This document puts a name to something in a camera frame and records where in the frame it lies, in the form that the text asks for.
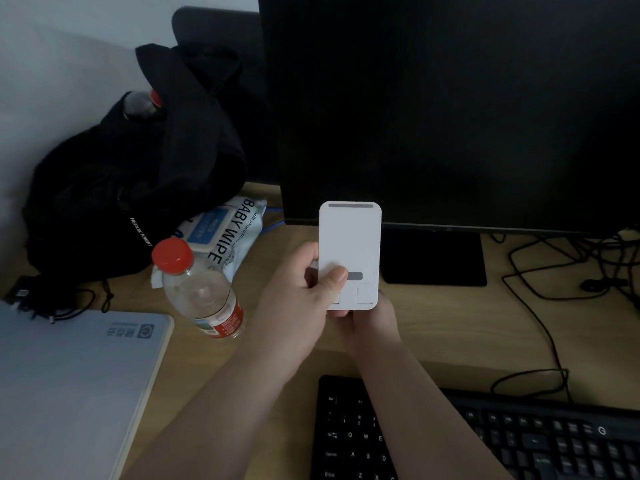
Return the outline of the black backpack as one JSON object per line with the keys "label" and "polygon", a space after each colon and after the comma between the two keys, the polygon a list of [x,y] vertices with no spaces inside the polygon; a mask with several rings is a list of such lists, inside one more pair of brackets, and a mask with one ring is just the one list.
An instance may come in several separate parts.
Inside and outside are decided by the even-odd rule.
{"label": "black backpack", "polygon": [[78,285],[136,274],[188,218],[238,195],[244,148],[219,97],[243,65],[222,45],[135,49],[161,116],[128,119],[123,96],[101,122],[34,170],[22,209],[28,263]]}

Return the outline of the person's right hand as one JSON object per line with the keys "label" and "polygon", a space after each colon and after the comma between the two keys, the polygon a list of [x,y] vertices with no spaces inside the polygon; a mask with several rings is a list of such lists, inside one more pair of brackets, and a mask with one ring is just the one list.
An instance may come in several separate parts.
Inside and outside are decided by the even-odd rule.
{"label": "person's right hand", "polygon": [[378,302],[369,310],[352,311],[352,319],[334,319],[334,325],[347,354],[360,362],[366,357],[403,344],[397,327],[394,307],[388,297],[378,291]]}

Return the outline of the clear red-capped water bottle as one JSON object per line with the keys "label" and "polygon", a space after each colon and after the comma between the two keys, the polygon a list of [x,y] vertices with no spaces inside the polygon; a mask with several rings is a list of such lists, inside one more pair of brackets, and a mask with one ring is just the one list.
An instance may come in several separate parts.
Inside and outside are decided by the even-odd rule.
{"label": "clear red-capped water bottle", "polygon": [[152,285],[161,287],[174,309],[212,339],[236,338],[244,311],[221,268],[177,237],[164,239],[151,253]]}

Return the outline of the person's left hand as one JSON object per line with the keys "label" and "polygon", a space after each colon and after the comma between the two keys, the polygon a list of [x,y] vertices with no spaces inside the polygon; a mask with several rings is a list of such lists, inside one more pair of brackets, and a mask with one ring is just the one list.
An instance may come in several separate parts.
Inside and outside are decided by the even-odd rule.
{"label": "person's left hand", "polygon": [[318,260],[317,242],[286,257],[263,291],[243,345],[279,376],[291,379],[320,338],[331,304],[308,295],[306,269]]}

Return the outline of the black office chair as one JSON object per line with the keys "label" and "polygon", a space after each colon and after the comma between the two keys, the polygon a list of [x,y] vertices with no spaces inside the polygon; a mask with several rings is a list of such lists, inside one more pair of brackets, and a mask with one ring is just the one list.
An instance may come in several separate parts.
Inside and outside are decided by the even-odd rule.
{"label": "black office chair", "polygon": [[241,138],[248,182],[279,185],[276,129],[269,106],[260,14],[206,7],[178,8],[172,30],[179,45],[217,45],[233,50],[242,63],[234,85],[220,102]]}

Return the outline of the black computer monitor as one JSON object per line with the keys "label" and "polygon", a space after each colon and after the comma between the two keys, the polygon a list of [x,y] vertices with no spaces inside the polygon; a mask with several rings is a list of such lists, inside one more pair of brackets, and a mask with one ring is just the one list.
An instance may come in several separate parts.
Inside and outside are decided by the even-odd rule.
{"label": "black computer monitor", "polygon": [[640,0],[259,0],[285,219],[640,225]]}

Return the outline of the person's left forearm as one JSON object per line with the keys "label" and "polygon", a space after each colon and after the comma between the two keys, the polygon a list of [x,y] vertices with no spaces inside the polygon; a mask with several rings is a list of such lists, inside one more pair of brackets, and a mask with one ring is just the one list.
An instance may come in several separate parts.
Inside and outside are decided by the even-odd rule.
{"label": "person's left forearm", "polygon": [[245,341],[121,480],[243,480],[274,403],[314,341]]}

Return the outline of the black monitor stand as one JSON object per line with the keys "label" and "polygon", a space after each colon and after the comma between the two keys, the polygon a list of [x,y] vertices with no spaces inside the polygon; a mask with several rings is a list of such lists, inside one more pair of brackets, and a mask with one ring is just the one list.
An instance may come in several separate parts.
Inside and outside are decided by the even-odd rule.
{"label": "black monitor stand", "polygon": [[388,284],[487,286],[481,234],[383,228],[380,273]]}

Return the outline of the black computer keyboard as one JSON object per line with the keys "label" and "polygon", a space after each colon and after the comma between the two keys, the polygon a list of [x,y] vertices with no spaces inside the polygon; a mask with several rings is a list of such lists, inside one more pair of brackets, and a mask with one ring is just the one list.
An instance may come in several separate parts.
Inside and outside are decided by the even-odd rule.
{"label": "black computer keyboard", "polygon": [[[640,480],[640,411],[442,392],[516,480]],[[310,480],[397,480],[363,380],[319,379]]]}

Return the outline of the silver closed laptop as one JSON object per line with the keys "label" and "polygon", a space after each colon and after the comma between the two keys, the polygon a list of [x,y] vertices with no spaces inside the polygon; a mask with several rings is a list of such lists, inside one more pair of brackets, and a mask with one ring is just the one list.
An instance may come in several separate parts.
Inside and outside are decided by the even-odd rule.
{"label": "silver closed laptop", "polygon": [[0,480],[119,480],[169,315],[31,319],[0,301]]}

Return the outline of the white rectangular handheld device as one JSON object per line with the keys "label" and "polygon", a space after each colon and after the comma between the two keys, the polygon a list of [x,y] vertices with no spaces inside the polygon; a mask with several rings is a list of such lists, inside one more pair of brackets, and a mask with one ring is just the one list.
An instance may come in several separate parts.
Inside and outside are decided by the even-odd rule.
{"label": "white rectangular handheld device", "polygon": [[382,212],[372,201],[326,201],[319,209],[318,277],[336,266],[347,280],[329,311],[371,310],[378,303]]}

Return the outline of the person's right forearm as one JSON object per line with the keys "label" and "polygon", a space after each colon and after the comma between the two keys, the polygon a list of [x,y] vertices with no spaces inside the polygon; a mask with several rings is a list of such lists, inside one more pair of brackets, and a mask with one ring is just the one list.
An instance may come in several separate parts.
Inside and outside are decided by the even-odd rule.
{"label": "person's right forearm", "polygon": [[361,338],[353,357],[399,480],[513,480],[402,341]]}

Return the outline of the red-capped bottle in backpack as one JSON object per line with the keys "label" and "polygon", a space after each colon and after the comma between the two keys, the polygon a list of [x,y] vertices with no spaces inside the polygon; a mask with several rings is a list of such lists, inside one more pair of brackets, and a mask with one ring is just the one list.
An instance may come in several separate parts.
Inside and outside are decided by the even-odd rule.
{"label": "red-capped bottle in backpack", "polygon": [[123,116],[132,121],[162,121],[166,117],[164,105],[154,89],[131,91],[123,98]]}

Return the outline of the white blue wet wipes pack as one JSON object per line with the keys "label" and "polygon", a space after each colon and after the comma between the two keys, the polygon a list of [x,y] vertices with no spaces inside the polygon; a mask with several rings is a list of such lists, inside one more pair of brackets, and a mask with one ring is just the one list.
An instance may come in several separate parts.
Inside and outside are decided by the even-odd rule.
{"label": "white blue wet wipes pack", "polygon": [[265,199],[236,196],[184,221],[172,236],[183,241],[194,257],[219,269],[232,284],[263,230],[267,208]]}

